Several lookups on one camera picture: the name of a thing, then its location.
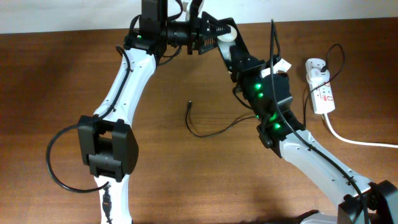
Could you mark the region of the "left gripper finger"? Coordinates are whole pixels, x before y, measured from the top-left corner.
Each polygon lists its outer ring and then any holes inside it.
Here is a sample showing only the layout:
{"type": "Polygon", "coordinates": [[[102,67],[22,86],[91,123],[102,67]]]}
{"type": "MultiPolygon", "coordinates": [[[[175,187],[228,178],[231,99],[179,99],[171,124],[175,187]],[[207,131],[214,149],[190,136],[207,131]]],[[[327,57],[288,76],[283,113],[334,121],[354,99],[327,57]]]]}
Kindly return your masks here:
{"type": "Polygon", "coordinates": [[[236,29],[231,25],[231,18],[218,20],[207,12],[203,12],[201,34],[204,37],[236,37],[236,29]]]}
{"type": "Polygon", "coordinates": [[[206,39],[200,44],[198,54],[203,55],[214,48],[217,48],[217,41],[215,39],[206,39]]]}

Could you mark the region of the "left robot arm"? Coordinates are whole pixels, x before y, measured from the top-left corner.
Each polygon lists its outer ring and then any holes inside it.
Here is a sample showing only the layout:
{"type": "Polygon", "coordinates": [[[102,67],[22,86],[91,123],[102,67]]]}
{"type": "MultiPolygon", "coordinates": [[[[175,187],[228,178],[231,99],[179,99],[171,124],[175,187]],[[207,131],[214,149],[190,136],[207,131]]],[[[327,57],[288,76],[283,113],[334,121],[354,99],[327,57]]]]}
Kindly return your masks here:
{"type": "Polygon", "coordinates": [[[122,47],[118,74],[93,116],[81,116],[78,138],[84,165],[98,186],[102,223],[132,223],[129,178],[139,155],[132,131],[134,113],[149,78],[168,46],[186,46],[203,54],[232,42],[232,23],[201,12],[202,1],[189,1],[185,21],[168,15],[167,1],[143,0],[141,14],[131,21],[122,47]]]}

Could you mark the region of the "white USB charger plug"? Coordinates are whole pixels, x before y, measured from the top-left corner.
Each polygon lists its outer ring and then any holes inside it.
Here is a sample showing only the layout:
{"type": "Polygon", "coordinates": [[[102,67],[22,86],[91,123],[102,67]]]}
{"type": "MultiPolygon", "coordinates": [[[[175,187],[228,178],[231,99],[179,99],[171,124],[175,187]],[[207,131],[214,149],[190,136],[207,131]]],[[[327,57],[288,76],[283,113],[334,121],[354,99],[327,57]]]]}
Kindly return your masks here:
{"type": "Polygon", "coordinates": [[[307,72],[307,81],[309,84],[325,83],[330,79],[328,70],[322,72],[320,69],[312,68],[307,72]]]}

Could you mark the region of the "black smartphone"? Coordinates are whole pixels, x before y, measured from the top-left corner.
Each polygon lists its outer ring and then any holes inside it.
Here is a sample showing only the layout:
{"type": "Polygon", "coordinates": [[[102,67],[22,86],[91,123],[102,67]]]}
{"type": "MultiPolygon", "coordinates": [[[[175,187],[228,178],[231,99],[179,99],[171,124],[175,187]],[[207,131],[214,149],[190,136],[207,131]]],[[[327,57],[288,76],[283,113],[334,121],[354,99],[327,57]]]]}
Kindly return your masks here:
{"type": "Polygon", "coordinates": [[[217,37],[217,46],[227,70],[238,76],[243,71],[249,52],[238,29],[231,24],[227,26],[230,31],[217,37]]]}

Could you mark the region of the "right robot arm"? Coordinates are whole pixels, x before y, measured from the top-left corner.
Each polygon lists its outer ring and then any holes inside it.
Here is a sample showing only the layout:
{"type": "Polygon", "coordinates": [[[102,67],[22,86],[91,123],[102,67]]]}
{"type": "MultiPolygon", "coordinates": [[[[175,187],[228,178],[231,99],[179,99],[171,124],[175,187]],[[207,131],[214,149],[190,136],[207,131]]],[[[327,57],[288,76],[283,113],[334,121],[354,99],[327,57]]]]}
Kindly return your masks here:
{"type": "Polygon", "coordinates": [[[226,59],[232,80],[259,120],[263,145],[301,170],[337,207],[335,216],[311,210],[298,223],[397,223],[397,187],[384,180],[375,183],[355,172],[326,150],[290,109],[289,78],[273,62],[251,56],[237,46],[226,59]]]}

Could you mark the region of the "white power strip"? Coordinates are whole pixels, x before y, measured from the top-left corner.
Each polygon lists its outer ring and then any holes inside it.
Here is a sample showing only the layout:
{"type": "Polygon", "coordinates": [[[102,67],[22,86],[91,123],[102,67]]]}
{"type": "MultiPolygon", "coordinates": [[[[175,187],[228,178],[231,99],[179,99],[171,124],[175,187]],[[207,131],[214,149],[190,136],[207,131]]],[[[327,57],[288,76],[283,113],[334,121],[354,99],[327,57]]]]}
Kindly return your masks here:
{"type": "MultiPolygon", "coordinates": [[[[326,62],[320,58],[310,58],[305,63],[306,71],[312,68],[322,69],[326,62]]],[[[309,84],[315,114],[327,114],[335,109],[330,83],[309,84]]]]}

